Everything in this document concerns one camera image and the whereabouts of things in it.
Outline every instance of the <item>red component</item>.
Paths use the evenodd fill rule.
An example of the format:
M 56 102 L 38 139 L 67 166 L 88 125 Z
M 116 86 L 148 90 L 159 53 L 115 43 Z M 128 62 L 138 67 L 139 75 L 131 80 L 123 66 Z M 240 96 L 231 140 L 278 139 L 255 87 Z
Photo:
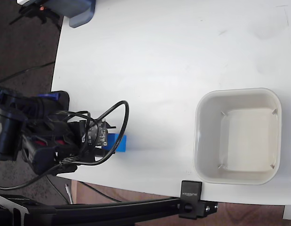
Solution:
M 65 145 L 66 144 L 65 141 L 63 141 L 63 140 L 56 140 L 56 142 L 61 144 L 61 145 Z
M 36 140 L 35 143 L 38 145 L 41 145 L 41 146 L 47 146 L 46 143 L 44 141 L 41 141 L 41 140 Z

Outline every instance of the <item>blue cube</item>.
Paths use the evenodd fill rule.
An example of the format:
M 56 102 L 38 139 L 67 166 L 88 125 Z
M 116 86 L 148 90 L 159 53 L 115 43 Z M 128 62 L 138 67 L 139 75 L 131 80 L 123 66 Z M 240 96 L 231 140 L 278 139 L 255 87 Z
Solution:
M 119 134 L 117 133 L 109 133 L 107 136 L 108 145 L 105 146 L 104 149 L 111 150 L 116 142 L 118 135 Z M 116 152 L 126 152 L 126 135 L 123 135 L 121 142 L 116 149 Z

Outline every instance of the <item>white bowl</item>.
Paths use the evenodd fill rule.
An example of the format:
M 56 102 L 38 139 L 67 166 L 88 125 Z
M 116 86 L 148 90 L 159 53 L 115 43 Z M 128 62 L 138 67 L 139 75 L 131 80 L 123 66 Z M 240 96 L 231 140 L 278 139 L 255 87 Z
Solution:
M 261 185 L 278 171 L 282 107 L 264 88 L 214 91 L 197 106 L 194 167 L 208 183 Z

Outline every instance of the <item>floor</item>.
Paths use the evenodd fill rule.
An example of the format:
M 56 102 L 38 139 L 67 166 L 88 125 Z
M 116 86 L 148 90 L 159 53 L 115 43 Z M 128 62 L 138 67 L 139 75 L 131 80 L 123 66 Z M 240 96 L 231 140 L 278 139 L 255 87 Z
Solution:
M 16 0 L 0 0 L 0 79 L 12 73 L 35 65 L 55 60 L 59 32 L 51 23 L 41 25 L 39 19 L 24 18 L 14 25 L 8 23 L 18 16 L 20 6 Z M 26 73 L 3 84 L 16 89 L 26 96 L 50 91 L 53 66 Z M 18 185 L 34 177 L 30 167 L 21 157 L 16 162 L 0 164 L 0 185 Z M 63 178 L 51 178 L 60 191 L 65 194 L 64 184 L 71 183 Z M 134 193 L 114 188 L 96 186 L 98 189 L 123 200 L 156 198 L 156 195 Z M 80 183 L 74 182 L 73 194 L 77 203 L 109 202 Z M 64 204 L 61 197 L 46 179 L 21 190 L 2 192 L 21 194 L 44 204 Z M 153 225 L 272 225 L 291 226 L 291 221 L 282 220 L 283 206 L 259 206 L 221 203 L 218 213 L 197 221 L 178 219 L 177 216 L 138 223 L 142 226 Z
M 8 23 L 18 16 L 20 6 L 16 0 L 0 1 L 0 79 L 20 70 L 42 65 L 55 60 L 59 31 L 48 22 L 41 25 L 39 19 L 24 18 L 18 23 Z M 51 65 L 31 73 L 26 73 L 0 85 L 16 89 L 25 96 L 48 92 L 54 67 Z M 19 156 L 16 162 L 1 162 L 0 185 L 11 186 L 21 184 L 35 177 L 30 167 Z M 52 178 L 60 191 L 65 193 L 64 184 L 71 181 Z M 35 184 L 17 191 L 0 194 L 20 194 L 44 204 L 64 204 L 45 178 Z

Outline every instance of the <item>black wire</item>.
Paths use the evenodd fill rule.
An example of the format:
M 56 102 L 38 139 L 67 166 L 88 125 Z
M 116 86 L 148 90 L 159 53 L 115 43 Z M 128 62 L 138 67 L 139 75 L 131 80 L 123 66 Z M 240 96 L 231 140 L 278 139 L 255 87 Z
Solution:
M 87 112 L 87 111 L 81 111 L 81 112 L 83 112 L 83 113 L 87 113 L 88 115 L 90 115 L 90 113 L 89 112 Z M 80 112 L 69 112 L 69 111 L 57 111 L 57 112 L 54 112 L 54 113 L 51 113 L 51 114 L 49 114 L 49 115 L 54 115 L 54 114 L 66 114 L 66 115 L 70 115 L 70 116 L 68 116 L 67 118 L 65 118 L 63 121 L 65 121 L 65 120 L 69 120 L 69 119 L 71 119 L 71 118 L 73 118 L 73 117 L 75 117 L 75 116 L 77 116 L 77 117 L 80 117 L 80 118 L 83 118 L 83 119 L 86 119 L 87 120 L 87 122 L 89 122 L 89 121 L 92 121 L 96 126 L 97 126 L 97 128 L 98 128 L 98 130 L 97 130 L 97 136 L 96 136 L 96 141 L 95 141 L 95 143 L 93 144 L 93 146 L 92 146 L 92 149 L 94 149 L 95 148 L 95 146 L 96 146 L 96 144 L 97 144 L 97 142 L 98 142 L 98 139 L 99 139 L 99 126 L 98 126 L 98 123 L 97 123 L 97 121 L 95 120 L 95 119 L 93 119 L 93 118 L 91 118 L 91 117 L 89 117 L 89 116 L 85 116 L 85 115 L 83 115 L 83 114 L 81 114 Z M 89 128 L 91 127 L 91 126 L 93 126 L 93 125 L 89 125 L 89 123 L 88 124 L 86 124 L 86 130 L 85 130 L 85 142 L 84 142 L 84 144 L 83 144 L 83 146 L 81 147 L 81 149 L 80 149 L 80 151 L 79 151 L 79 153 L 80 154 L 83 154 L 84 153 L 84 151 L 86 150 L 86 147 L 87 147 L 87 145 L 88 145 L 88 130 L 89 130 Z
M 50 62 L 50 63 L 47 63 L 47 64 L 44 64 L 44 65 L 40 65 L 40 66 L 36 66 L 36 67 L 31 67 L 31 68 L 28 68 L 28 69 L 25 69 L 25 70 L 22 70 L 22 71 L 16 72 L 16 73 L 14 73 L 14 74 L 12 74 L 12 75 L 10 75 L 10 76 L 4 78 L 4 79 L 0 79 L 0 83 L 2 83 L 2 82 L 4 82 L 4 81 L 7 81 L 7 80 L 10 80 L 10 79 L 12 79 L 12 78 L 14 78 L 14 77 L 16 77 L 16 76 L 19 76 L 19 75 L 21 75 L 21 74 L 24 74 L 24 73 L 26 73 L 26 72 L 29 72 L 29 71 L 32 71 L 32 70 L 36 70 L 36 69 L 40 69 L 40 68 L 43 68 L 43 67 L 47 67 L 47 66 L 52 65 L 52 64 L 54 64 L 54 63 L 55 63 L 55 61 Z
M 126 126 L 127 126 L 127 122 L 128 122 L 128 115 L 129 115 L 129 105 L 128 102 L 125 100 L 119 101 L 117 104 L 115 104 L 113 107 L 111 107 L 109 110 L 107 110 L 105 113 L 103 113 L 98 119 L 96 119 L 96 121 L 102 120 L 104 117 L 106 117 L 108 114 L 110 114 L 112 111 L 114 111 L 116 108 L 118 108 L 121 105 L 125 105 L 126 107 L 126 111 L 125 111 L 125 117 L 123 120 L 123 124 L 120 130 L 120 133 L 113 145 L 113 147 L 109 150 L 109 152 L 102 157 L 100 160 L 95 161 L 95 162 L 82 162 L 82 161 L 74 161 L 73 163 L 79 164 L 79 165 L 86 165 L 86 166 L 96 166 L 99 164 L 104 163 L 105 161 L 107 161 L 115 152 L 115 150 L 117 149 L 118 145 L 121 142 L 121 139 L 125 133 L 126 130 Z
M 70 205 L 70 202 L 66 199 L 65 196 L 63 196 L 63 194 L 59 191 L 59 189 L 56 188 L 56 186 L 51 182 L 51 180 L 49 179 L 49 177 L 46 175 L 46 178 L 48 180 L 48 182 L 51 184 L 51 186 L 55 189 L 55 191 L 62 197 L 62 199 L 68 204 Z
M 24 187 L 27 187 L 31 184 L 33 184 L 34 182 L 36 182 L 37 180 L 40 180 L 42 177 L 46 176 L 47 174 L 49 174 L 50 172 L 52 172 L 53 170 L 59 168 L 61 165 L 55 165 L 53 167 L 51 167 L 50 169 L 48 169 L 47 171 L 45 171 L 44 173 L 42 173 L 41 175 L 38 175 L 37 177 L 21 184 L 21 185 L 16 185 L 16 186 L 13 186 L 13 187 L 1 187 L 0 186 L 0 190 L 3 190 L 3 191 L 12 191 L 12 190 L 17 190 L 17 189 L 21 189 L 21 188 L 24 188 Z
M 112 197 L 107 196 L 106 194 L 104 194 L 104 193 L 98 191 L 96 188 L 91 187 L 90 185 L 86 184 L 85 182 L 81 182 L 81 181 L 80 181 L 80 183 L 81 183 L 82 185 L 87 186 L 88 188 L 92 189 L 93 191 L 97 192 L 98 194 L 102 195 L 103 197 L 106 197 L 107 199 L 110 199 L 110 200 L 112 200 L 112 201 L 114 201 L 114 202 L 121 202 L 120 200 L 117 200 L 117 199 L 114 199 L 114 198 L 112 198 Z
M 68 114 L 68 115 L 69 114 L 72 114 L 74 116 L 78 116 L 78 117 L 81 117 L 81 118 L 90 120 L 90 121 L 92 121 L 93 123 L 95 123 L 98 126 L 98 123 L 97 123 L 98 120 L 101 120 L 104 117 L 106 117 L 108 114 L 110 114 L 112 111 L 114 111 L 120 105 L 125 105 L 125 107 L 126 107 L 125 117 L 124 117 L 124 120 L 123 120 L 123 124 L 122 124 L 121 130 L 120 130 L 120 133 L 119 133 L 119 136 L 117 137 L 115 144 L 110 149 L 110 151 L 108 152 L 108 154 L 106 154 L 103 158 L 101 158 L 100 160 L 98 160 L 96 162 L 73 161 L 73 162 L 60 163 L 59 165 L 55 165 L 55 166 L 49 168 L 48 170 L 46 170 L 41 175 L 38 175 L 37 177 L 35 177 L 35 178 L 33 178 L 33 179 L 29 180 L 29 181 L 26 181 L 26 182 L 24 182 L 21 185 L 16 185 L 16 186 L 12 186 L 12 187 L 2 187 L 2 186 L 0 186 L 0 190 L 3 190 L 3 191 L 12 191 L 12 190 L 17 190 L 17 189 L 21 189 L 21 188 L 27 187 L 27 186 L 33 184 L 34 182 L 40 180 L 42 177 L 46 176 L 47 174 L 50 174 L 55 169 L 57 169 L 59 167 L 62 167 L 64 165 L 80 164 L 80 165 L 95 166 L 95 165 L 99 165 L 99 164 L 107 161 L 112 156 L 112 154 L 115 152 L 115 150 L 117 149 L 117 147 L 118 147 L 118 145 L 119 145 L 119 143 L 120 143 L 120 141 L 121 141 L 121 139 L 122 139 L 122 137 L 124 135 L 124 132 L 125 132 L 125 129 L 126 129 L 126 126 L 127 126 L 127 122 L 128 122 L 128 115 L 129 115 L 129 105 L 128 105 L 128 102 L 126 102 L 125 100 L 123 100 L 123 101 L 120 101 L 120 102 L 116 103 L 113 107 L 111 107 L 109 110 L 107 110 L 104 114 L 102 114 L 96 120 L 94 120 L 94 119 L 92 119 L 92 118 L 90 118 L 88 116 L 85 116 L 83 114 L 79 114 L 79 113 L 75 113 L 75 112 L 64 112 L 64 111 L 60 111 L 60 112 L 54 113 L 54 114 Z M 85 148 L 86 145 L 87 145 L 87 141 L 85 140 L 83 147 Z

